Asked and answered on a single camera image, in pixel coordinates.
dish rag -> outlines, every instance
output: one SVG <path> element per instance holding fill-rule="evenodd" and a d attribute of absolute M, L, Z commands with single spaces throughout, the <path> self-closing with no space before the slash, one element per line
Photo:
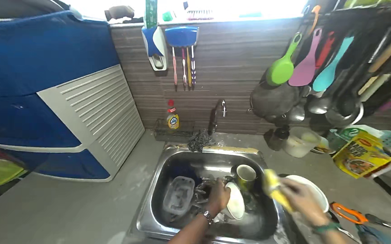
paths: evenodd
<path fill-rule="evenodd" d="M 188 141 L 188 148 L 192 151 L 198 151 L 201 153 L 203 151 L 203 147 L 209 145 L 211 141 L 211 137 L 208 134 L 207 129 L 201 129 L 196 134 L 191 136 Z"/>
<path fill-rule="evenodd" d="M 368 225 L 355 225 L 362 244 L 391 244 L 391 237 Z"/>

gray countertop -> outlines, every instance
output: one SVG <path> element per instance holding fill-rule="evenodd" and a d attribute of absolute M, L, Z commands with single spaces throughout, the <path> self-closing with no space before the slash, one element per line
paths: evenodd
<path fill-rule="evenodd" d="M 262 136 L 216 134 L 226 146 L 261 151 L 269 168 L 313 181 L 330 202 L 391 221 L 391 197 L 372 180 L 354 179 L 328 155 L 293 158 L 270 150 Z M 62 181 L 30 174 L 0 197 L 0 244 L 120 244 L 155 170 L 164 142 L 146 131 L 114 180 Z M 342 226 L 356 235 L 351 222 Z M 391 229 L 373 225 L 391 236 Z"/>

yellow sponge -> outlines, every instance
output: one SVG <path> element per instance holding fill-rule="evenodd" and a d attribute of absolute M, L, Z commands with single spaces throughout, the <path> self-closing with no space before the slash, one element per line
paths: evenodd
<path fill-rule="evenodd" d="M 289 213 L 292 213 L 294 211 L 292 206 L 285 195 L 279 190 L 280 182 L 278 175 L 272 169 L 265 169 L 264 173 L 263 191 L 265 194 L 279 202 Z"/>

dish soap bottle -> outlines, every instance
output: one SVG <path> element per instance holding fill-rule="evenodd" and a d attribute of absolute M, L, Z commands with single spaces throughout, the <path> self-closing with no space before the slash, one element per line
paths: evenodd
<path fill-rule="evenodd" d="M 172 99 L 169 100 L 168 105 L 170 108 L 167 110 L 167 125 L 170 129 L 176 130 L 179 128 L 179 115 L 176 114 L 176 108 Z"/>

stainless steel sink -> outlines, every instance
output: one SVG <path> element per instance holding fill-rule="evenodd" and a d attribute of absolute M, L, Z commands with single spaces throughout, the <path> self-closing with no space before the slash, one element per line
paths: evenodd
<path fill-rule="evenodd" d="M 171 181 L 182 174 L 195 173 L 198 177 L 212 179 L 231 176 L 233 170 L 241 164 L 251 166 L 257 173 L 253 190 L 244 193 L 244 217 L 241 220 L 225 219 L 212 224 L 207 238 L 216 243 L 254 244 L 296 239 L 293 235 L 297 230 L 296 225 L 290 221 L 281 205 L 267 197 L 261 189 L 263 169 L 267 166 L 262 154 L 251 148 L 205 148 L 203 153 L 192 153 L 187 147 L 166 147 L 139 208 L 136 229 L 148 237 L 171 239 L 199 210 L 193 206 L 178 219 L 163 210 L 162 203 Z"/>

